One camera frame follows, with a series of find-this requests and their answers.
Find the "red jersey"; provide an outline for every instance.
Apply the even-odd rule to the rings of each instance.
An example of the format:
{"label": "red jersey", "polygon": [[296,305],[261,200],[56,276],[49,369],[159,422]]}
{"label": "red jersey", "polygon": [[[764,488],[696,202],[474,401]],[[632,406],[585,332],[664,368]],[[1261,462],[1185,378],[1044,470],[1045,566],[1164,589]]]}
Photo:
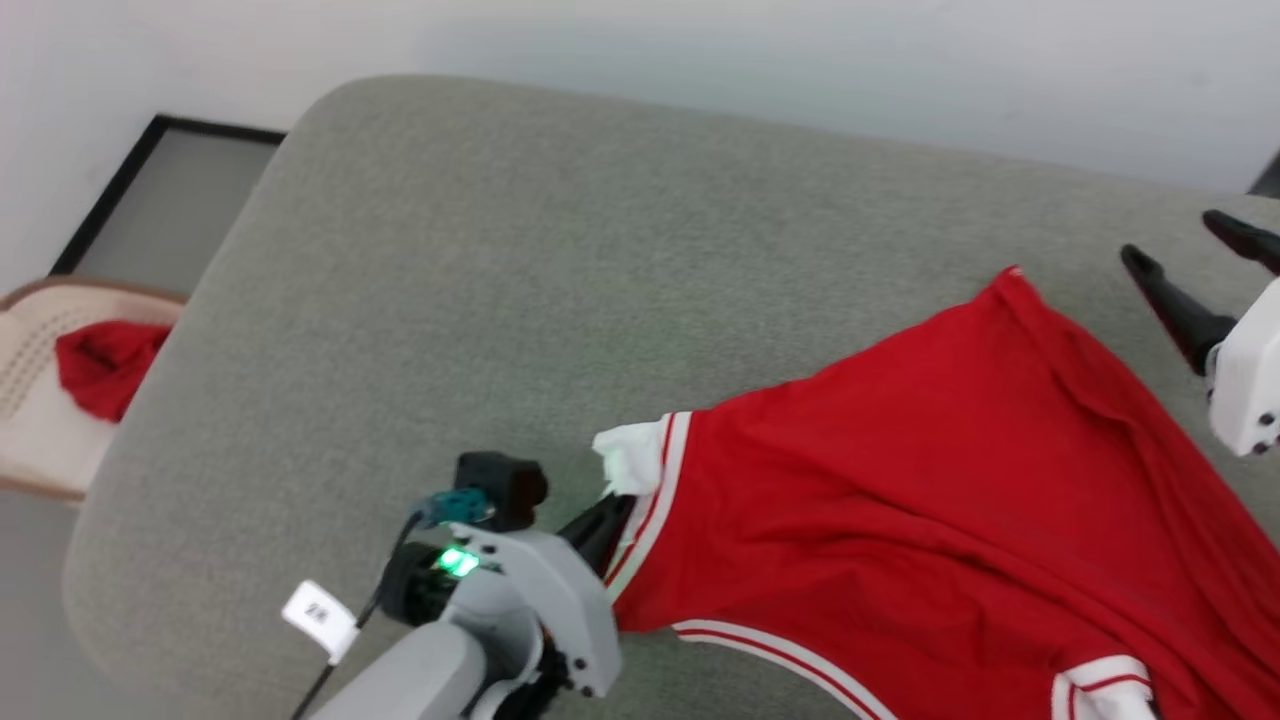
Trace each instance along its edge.
{"label": "red jersey", "polygon": [[607,575],[622,630],[778,662],[864,720],[1280,719],[1280,555],[1016,268],[622,430],[611,475],[655,488]]}

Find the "red cloth on chair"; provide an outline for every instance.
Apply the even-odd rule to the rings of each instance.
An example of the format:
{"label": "red cloth on chair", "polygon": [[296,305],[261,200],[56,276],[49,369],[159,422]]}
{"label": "red cloth on chair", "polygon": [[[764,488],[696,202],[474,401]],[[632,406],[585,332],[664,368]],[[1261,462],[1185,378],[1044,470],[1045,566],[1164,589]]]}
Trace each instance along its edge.
{"label": "red cloth on chair", "polygon": [[59,337],[63,388],[90,415],[119,423],[170,329],[109,320]]}

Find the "green light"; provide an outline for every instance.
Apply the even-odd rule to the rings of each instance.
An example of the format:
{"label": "green light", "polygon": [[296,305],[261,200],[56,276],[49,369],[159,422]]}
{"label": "green light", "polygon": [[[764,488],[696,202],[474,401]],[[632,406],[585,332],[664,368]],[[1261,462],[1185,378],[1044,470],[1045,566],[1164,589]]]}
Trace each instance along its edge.
{"label": "green light", "polygon": [[451,547],[440,553],[435,564],[454,578],[465,578],[467,573],[480,566],[480,559],[465,550]]}

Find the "white tag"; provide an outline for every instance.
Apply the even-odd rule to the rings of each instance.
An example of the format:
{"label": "white tag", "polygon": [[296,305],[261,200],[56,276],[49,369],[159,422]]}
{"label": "white tag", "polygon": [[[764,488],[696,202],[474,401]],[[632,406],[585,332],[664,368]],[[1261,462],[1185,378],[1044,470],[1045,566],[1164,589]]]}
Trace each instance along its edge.
{"label": "white tag", "polygon": [[280,616],[329,651],[329,665],[342,662],[360,634],[351,610],[311,580],[302,580],[293,591]]}

